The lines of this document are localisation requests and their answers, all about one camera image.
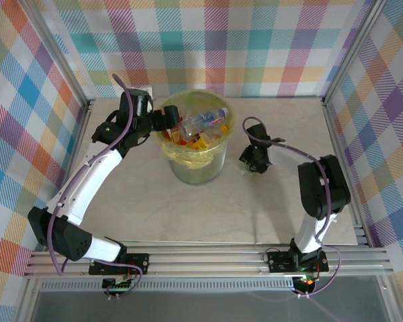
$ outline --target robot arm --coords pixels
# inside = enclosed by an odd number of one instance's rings
[[[345,205],[351,201],[339,161],[332,155],[319,159],[327,175],[330,190],[332,213],[328,216],[326,189],[318,166],[314,162],[308,162],[307,157],[283,148],[286,146],[284,139],[271,140],[263,124],[254,125],[247,131],[251,144],[242,153],[240,161],[249,165],[252,172],[264,173],[270,165],[275,164],[297,174],[300,197],[306,211],[300,230],[291,240],[287,254],[267,253],[275,257],[275,265],[269,266],[270,272],[296,272],[307,269],[315,262],[318,265],[318,261],[325,258],[325,253],[322,251],[325,233]],[[251,136],[275,144],[281,142],[282,146],[261,143]],[[328,271],[328,266],[324,265],[323,270]]]
[[[152,106],[149,94],[138,89],[130,89],[130,97],[134,106],[132,125],[126,135],[106,153],[100,154],[122,134],[128,122],[128,100],[125,93],[121,96],[120,109],[114,111],[105,122],[97,127],[83,161],[67,180],[45,209],[33,207],[28,219],[37,240],[47,246],[48,225],[55,212],[52,229],[52,245],[54,251],[66,258],[76,261],[81,258],[103,260],[105,262],[126,261],[126,248],[112,239],[92,236],[79,228],[83,216],[91,200],[103,184],[110,172],[125,158],[128,150],[140,145],[138,140],[147,139],[151,131],[171,129],[179,122],[176,106],[171,105],[164,111],[149,111]]]

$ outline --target plaid wall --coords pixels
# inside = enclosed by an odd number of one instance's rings
[[[38,0],[88,97],[319,95],[371,0]]]
[[[365,220],[403,293],[403,0],[388,1],[332,103]]]
[[[60,185],[81,115],[17,0],[0,1],[0,321],[37,245],[28,211]]]

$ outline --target clear plastic cup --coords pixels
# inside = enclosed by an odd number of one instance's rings
[[[187,184],[205,184],[213,181],[222,170],[226,156],[227,143],[234,130],[234,108],[220,95],[203,90],[189,90],[170,96],[161,108],[176,105],[179,115],[184,119],[215,108],[228,110],[224,123],[228,133],[213,141],[205,150],[193,150],[170,142],[163,133],[157,133],[163,154],[170,160],[175,176]]]

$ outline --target cable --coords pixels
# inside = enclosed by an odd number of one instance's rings
[[[52,244],[52,230],[54,228],[54,221],[55,221],[56,216],[58,215],[58,211],[60,210],[60,207],[58,205],[63,204],[66,201],[67,195],[71,192],[71,189],[73,188],[73,186],[77,182],[80,181],[79,179],[83,175],[83,173],[86,171],[86,169],[88,169],[90,166],[92,166],[99,158],[104,156],[116,144],[118,144],[118,142],[127,134],[128,130],[130,129],[130,126],[132,124],[132,120],[133,120],[133,103],[132,103],[132,100],[131,100],[130,92],[128,91],[128,89],[125,86],[124,82],[116,74],[112,74],[112,77],[123,88],[123,90],[124,90],[124,92],[125,92],[125,94],[127,96],[128,112],[129,112],[128,113],[127,124],[126,124],[124,130],[122,131],[122,133],[110,145],[108,145],[105,149],[103,149],[103,151],[98,153],[96,156],[94,156],[92,159],[90,159],[90,161],[88,161],[86,164],[84,164],[84,165],[82,165],[82,167],[80,167],[80,169],[76,172],[76,174],[71,178],[71,180],[67,184],[66,188],[64,189],[63,193],[61,194],[60,199],[57,202],[57,206],[55,206],[55,209],[52,212],[52,215],[51,215],[51,218],[50,218],[49,224],[48,224],[48,231],[46,233],[46,240],[48,242],[48,250],[49,250],[49,254],[51,256],[52,263],[54,264],[56,272],[57,272],[57,274],[59,276],[62,276],[62,274],[64,272],[64,267],[66,266],[67,259],[64,261],[64,264],[60,268],[60,266],[58,265],[58,260],[56,259],[56,255],[55,255],[55,252],[54,252],[54,246]]]
[[[120,297],[124,297],[126,295],[128,295],[132,290],[134,290],[134,288],[139,284],[140,280],[142,279],[142,275],[143,275],[143,271],[139,266],[136,265],[131,265],[131,264],[121,264],[121,263],[111,263],[111,262],[105,262],[104,260],[95,260],[97,263],[100,264],[104,264],[104,265],[109,265],[109,266],[118,266],[118,267],[128,267],[128,268],[133,268],[134,270],[138,271],[138,276],[139,278],[137,279],[137,281],[128,289],[126,290],[124,293],[122,293],[121,295],[116,295],[116,299],[119,300]],[[106,288],[106,295],[108,297],[108,299],[111,299],[111,295],[109,294],[109,289],[110,286]]]
[[[280,250],[279,250],[278,248],[276,248],[276,247],[269,247],[269,248],[267,248],[267,249],[264,251],[263,255],[261,256],[261,259],[262,259],[263,262],[266,263],[266,264],[268,264],[269,262],[266,262],[266,261],[264,260],[264,255],[265,255],[269,250],[277,250],[278,252],[280,252]]]
[[[319,170],[320,170],[320,172],[321,172],[321,177],[322,177],[322,179],[323,179],[323,181],[324,181],[325,192],[326,192],[326,199],[327,199],[327,215],[326,215],[326,220],[325,220],[325,222],[324,222],[324,225],[322,226],[321,230],[315,235],[315,240],[316,240],[322,247],[334,249],[334,250],[337,252],[337,256],[338,256],[338,258],[339,258],[339,263],[337,264],[337,268],[336,268],[336,270],[334,271],[333,275],[331,276],[330,280],[328,280],[328,282],[327,282],[323,287],[321,287],[320,289],[318,289],[318,290],[316,290],[316,291],[314,291],[314,292],[312,292],[312,293],[310,293],[310,294],[304,294],[304,293],[302,293],[303,296],[306,296],[306,297],[308,298],[309,295],[318,294],[318,293],[322,292],[324,289],[326,289],[326,288],[333,282],[333,280],[336,278],[337,273],[339,272],[339,268],[341,267],[341,264],[342,264],[341,251],[340,251],[338,248],[334,247],[334,246],[327,246],[327,245],[324,245],[324,244],[322,243],[322,241],[320,241],[320,239],[319,239],[319,237],[321,236],[321,234],[322,234],[322,233],[325,231],[325,229],[327,228],[328,223],[330,222],[330,215],[331,215],[331,210],[332,210],[332,209],[331,209],[331,195],[330,195],[330,187],[329,187],[329,185],[328,185],[328,178],[327,178],[327,175],[326,175],[326,173],[325,173],[324,167],[321,165],[321,163],[319,163],[319,161],[318,161],[317,159],[315,159],[315,157],[311,156],[310,154],[307,154],[307,153],[305,153],[305,152],[303,152],[303,151],[301,151],[301,150],[299,150],[299,149],[297,149],[297,148],[295,148],[295,147],[293,147],[293,146],[289,146],[289,145],[285,145],[285,144],[280,144],[280,143],[276,143],[276,142],[269,141],[269,140],[262,140],[262,139],[256,138],[256,137],[253,136],[252,134],[250,134],[250,133],[248,132],[248,130],[246,129],[246,127],[245,127],[246,122],[247,122],[248,120],[250,120],[250,119],[254,119],[255,121],[258,121],[258,122],[264,127],[264,129],[266,129],[265,124],[264,124],[258,117],[253,117],[253,116],[247,117],[247,118],[244,119],[243,122],[242,122],[242,128],[243,128],[243,131],[248,135],[248,137],[250,137],[252,140],[254,140],[254,141],[256,141],[256,142],[265,143],[265,144],[271,144],[272,146],[279,146],[279,147],[281,147],[281,148],[285,148],[285,149],[291,150],[291,151],[293,151],[293,152],[295,152],[295,153],[297,153],[297,154],[299,154],[299,155],[301,155],[301,156],[304,156],[305,158],[307,158],[307,159],[313,161],[313,162],[317,165],[317,167],[319,168]]]
[[[318,262],[315,262],[316,265],[316,269],[318,271],[315,280],[318,281],[320,279],[320,264],[318,264]]]
[[[143,143],[145,143],[148,140],[148,138],[149,138],[149,135],[143,141],[141,141],[140,143],[137,143],[136,146],[141,146]]]
[[[127,278],[127,280],[125,281],[125,282],[120,282],[120,283],[114,283],[113,285],[109,285],[108,287],[106,287],[106,291],[103,291],[103,293],[107,296],[107,299],[108,300],[110,300],[111,299],[111,297],[113,296],[112,294],[109,294],[109,290],[113,287],[113,286],[120,286],[121,284],[123,284],[123,283],[127,283],[127,281],[128,280],[134,280],[135,278],[136,278],[136,276],[138,276],[138,275],[140,275],[139,273],[138,273],[138,271],[136,271],[136,273],[134,274],[134,277],[132,278],[132,275],[131,275],[131,268],[129,268],[128,269],[128,271],[127,271],[127,275],[128,275],[128,278]],[[121,293],[119,293],[120,291],[116,291],[116,298],[117,298],[117,300],[119,300],[120,298],[119,298],[119,296],[120,295],[122,295],[122,294],[124,294],[125,292],[121,292]]]

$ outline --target aluminum frame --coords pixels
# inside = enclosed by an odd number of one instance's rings
[[[330,86],[327,88],[327,91],[324,96],[324,101],[328,104],[334,94],[338,91],[339,87],[342,85],[342,82],[345,79],[346,74],[348,73],[352,63],[355,58],[360,53],[360,49],[363,47],[365,40],[367,39],[372,27],[374,26],[377,18],[382,12],[382,9],[385,7],[385,4],[388,0],[373,0],[371,7],[367,10],[366,16],[361,24],[360,28],[357,31],[357,35],[353,40],[353,43],[348,49],[337,73],[334,75]]]
[[[362,225],[356,225],[355,234],[358,246],[339,246],[342,266],[339,275],[384,275],[392,273],[390,260],[383,248],[367,245]],[[226,244],[207,242],[169,241],[121,241],[129,253],[150,254],[149,278],[236,278],[261,276],[302,276],[304,273],[269,273],[262,259],[267,248],[275,247],[286,251],[287,245],[277,244]],[[334,250],[325,249],[330,276],[336,269],[338,256]],[[64,262],[64,256],[57,256]],[[43,278],[99,278],[88,275],[90,261],[86,259],[68,262],[62,277],[56,274],[48,252],[34,252],[26,269],[26,279]]]
[[[349,189],[349,192],[351,193],[351,202],[349,203],[348,207],[351,208],[354,224],[360,224],[363,226],[365,231],[369,231],[368,225],[365,222],[363,216],[363,209],[361,208],[361,205],[358,203],[359,197],[357,191],[355,191],[355,189],[353,188],[351,169],[349,168],[349,165],[346,162],[345,155],[343,154],[344,150],[342,144],[339,141],[339,133],[337,132],[336,127],[334,126],[334,119],[331,115],[330,110],[327,108],[326,103],[323,103],[322,111],[324,112],[324,117],[326,120],[328,133],[330,134],[330,139],[333,145],[334,154],[337,156],[339,164],[343,169],[343,175],[345,176],[345,180],[347,182],[348,187],[351,187]],[[367,238],[368,244],[371,247],[374,247],[375,245],[370,235],[368,235],[367,237],[368,237]]]
[[[89,105],[89,100],[83,92],[82,86],[79,84],[79,81],[72,71],[72,68],[69,66],[66,58],[64,57],[64,54],[55,40],[54,35],[52,35],[48,25],[43,19],[38,6],[33,0],[19,0],[18,2],[22,6],[30,22],[33,24],[34,29],[39,34],[39,37],[51,55],[52,60],[55,62],[58,69],[64,76],[64,79],[73,90],[73,93],[78,98],[79,102],[85,106],[85,108],[87,108]]]

